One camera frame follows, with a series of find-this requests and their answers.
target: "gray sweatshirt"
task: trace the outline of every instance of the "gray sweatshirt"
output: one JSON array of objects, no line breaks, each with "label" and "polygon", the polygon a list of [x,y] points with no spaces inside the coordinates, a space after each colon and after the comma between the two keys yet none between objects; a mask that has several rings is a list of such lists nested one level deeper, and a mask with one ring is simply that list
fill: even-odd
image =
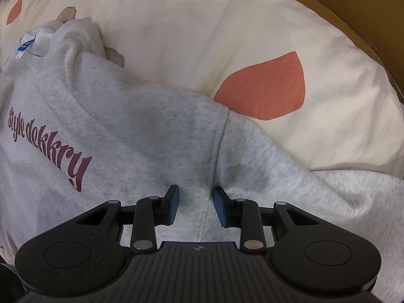
[{"label": "gray sweatshirt", "polygon": [[[148,84],[105,59],[89,18],[26,33],[0,76],[0,244],[13,264],[27,240],[109,199],[123,205],[180,188],[159,242],[236,241],[211,191],[260,206],[284,200],[370,240],[382,255],[374,288],[404,298],[404,183],[366,171],[308,172],[247,118],[185,89]],[[130,42],[136,49],[136,42]],[[128,244],[129,231],[122,244]],[[267,245],[273,240],[265,229]]]}]

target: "white care label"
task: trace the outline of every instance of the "white care label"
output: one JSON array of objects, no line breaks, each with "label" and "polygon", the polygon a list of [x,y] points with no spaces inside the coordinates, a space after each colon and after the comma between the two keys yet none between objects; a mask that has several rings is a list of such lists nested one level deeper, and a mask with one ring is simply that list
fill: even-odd
[{"label": "white care label", "polygon": [[35,41],[35,39],[33,40],[29,40],[27,42],[25,42],[24,44],[21,44],[20,47],[17,49],[17,55],[15,56],[16,59],[19,59],[22,57],[22,55],[24,54],[24,52],[27,50],[27,48]]}]

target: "brown leather surface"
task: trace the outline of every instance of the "brown leather surface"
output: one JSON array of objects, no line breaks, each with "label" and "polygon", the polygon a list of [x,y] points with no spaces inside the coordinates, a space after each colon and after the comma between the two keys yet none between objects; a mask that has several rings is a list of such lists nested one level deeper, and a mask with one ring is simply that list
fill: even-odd
[{"label": "brown leather surface", "polygon": [[397,85],[404,91],[404,0],[297,1],[339,28],[358,48],[383,64],[403,101]]}]

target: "seam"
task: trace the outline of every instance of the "seam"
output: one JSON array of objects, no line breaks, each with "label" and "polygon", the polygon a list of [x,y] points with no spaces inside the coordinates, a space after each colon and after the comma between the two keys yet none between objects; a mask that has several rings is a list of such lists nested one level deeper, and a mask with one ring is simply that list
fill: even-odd
[{"label": "seam", "polygon": [[204,216],[204,218],[203,218],[202,229],[201,229],[201,232],[200,232],[200,235],[199,235],[199,241],[202,240],[203,229],[205,228],[206,216],[208,215],[208,209],[209,209],[209,206],[210,206],[210,204],[211,204],[211,192],[212,192],[213,181],[215,180],[216,167],[217,167],[217,160],[218,160],[218,158],[219,158],[220,146],[221,146],[221,144],[222,144],[223,136],[224,136],[224,133],[225,133],[225,128],[226,128],[226,125],[227,125],[228,120],[229,120],[229,115],[230,115],[230,109],[228,109],[227,116],[226,116],[226,121],[225,121],[225,123],[224,123],[223,129],[222,129],[222,134],[220,135],[220,139],[219,139],[219,144],[218,144],[218,146],[217,146],[217,153],[216,153],[215,165],[214,165],[214,167],[213,167],[213,173],[212,173],[211,176],[210,176],[211,181],[210,181],[210,186],[209,186],[209,187],[210,187],[209,202],[208,202],[208,204],[207,204],[206,211],[205,211],[205,216]]}]

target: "ribbed black surface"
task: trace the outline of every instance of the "ribbed black surface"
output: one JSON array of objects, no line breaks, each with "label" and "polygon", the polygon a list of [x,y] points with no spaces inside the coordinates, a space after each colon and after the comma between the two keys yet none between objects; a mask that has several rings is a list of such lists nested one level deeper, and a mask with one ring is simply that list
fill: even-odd
[{"label": "ribbed black surface", "polygon": [[110,286],[82,297],[30,293],[21,303],[309,303],[379,302],[364,292],[326,299],[302,294],[280,281],[264,257],[241,253],[233,243],[167,242],[155,254],[134,258]]}]

